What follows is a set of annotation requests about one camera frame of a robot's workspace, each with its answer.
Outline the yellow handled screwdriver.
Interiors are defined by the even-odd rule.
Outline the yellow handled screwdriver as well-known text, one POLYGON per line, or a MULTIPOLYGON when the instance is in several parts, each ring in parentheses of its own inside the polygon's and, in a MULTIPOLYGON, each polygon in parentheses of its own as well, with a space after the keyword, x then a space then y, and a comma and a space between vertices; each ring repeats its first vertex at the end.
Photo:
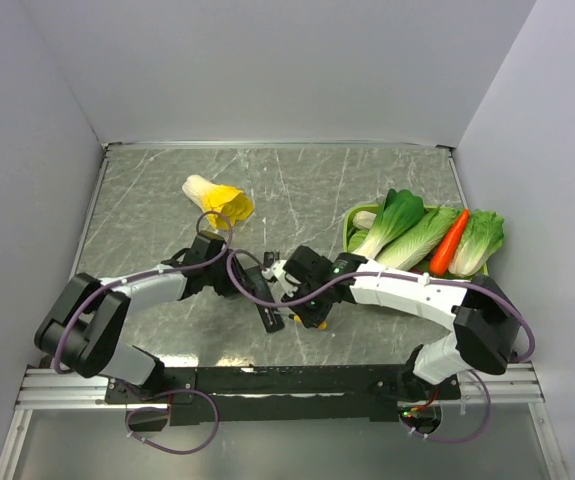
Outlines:
POLYGON ((289 317, 297 324, 306 329, 325 330, 327 328, 326 316, 324 314, 305 314, 300 315, 292 313, 289 317))

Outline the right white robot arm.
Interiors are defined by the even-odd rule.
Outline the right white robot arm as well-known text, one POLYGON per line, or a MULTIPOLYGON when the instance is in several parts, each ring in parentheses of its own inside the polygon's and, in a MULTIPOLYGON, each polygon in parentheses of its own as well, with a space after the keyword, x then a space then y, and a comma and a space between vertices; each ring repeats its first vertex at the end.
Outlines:
POLYGON ((486 275, 442 280, 353 253, 329 260, 306 246, 275 261, 270 272, 284 290, 283 302, 307 328, 319 327, 332 306, 343 302, 396 310, 445 328, 446 336, 417 347, 407 362, 403 383, 415 398, 426 398, 465 370, 502 375, 512 361, 518 314, 486 275))

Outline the black remote control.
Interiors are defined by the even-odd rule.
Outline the black remote control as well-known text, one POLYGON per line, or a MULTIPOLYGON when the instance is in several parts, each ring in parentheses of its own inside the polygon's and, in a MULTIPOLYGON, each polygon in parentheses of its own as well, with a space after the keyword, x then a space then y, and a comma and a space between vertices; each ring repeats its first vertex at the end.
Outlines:
MULTIPOLYGON (((253 297, 268 303, 274 302, 269 284, 263 277, 260 266, 245 269, 243 280, 245 288, 253 297)), ((269 308, 260 304, 257 304, 256 307, 267 333, 275 333, 284 328, 283 319, 276 308, 269 308)))

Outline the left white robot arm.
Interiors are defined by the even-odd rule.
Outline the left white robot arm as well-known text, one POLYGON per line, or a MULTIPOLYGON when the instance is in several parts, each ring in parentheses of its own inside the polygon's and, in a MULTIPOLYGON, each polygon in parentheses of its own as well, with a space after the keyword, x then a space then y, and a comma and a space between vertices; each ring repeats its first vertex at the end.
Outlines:
POLYGON ((120 341, 127 317, 185 300, 206 287, 219 296, 234 295, 237 290, 226 271, 229 252, 223 237, 202 230, 190 247, 151 270, 114 279, 77 274, 38 327, 34 344, 61 372, 120 379, 139 400, 154 401, 165 387, 165 366, 149 352, 120 341))

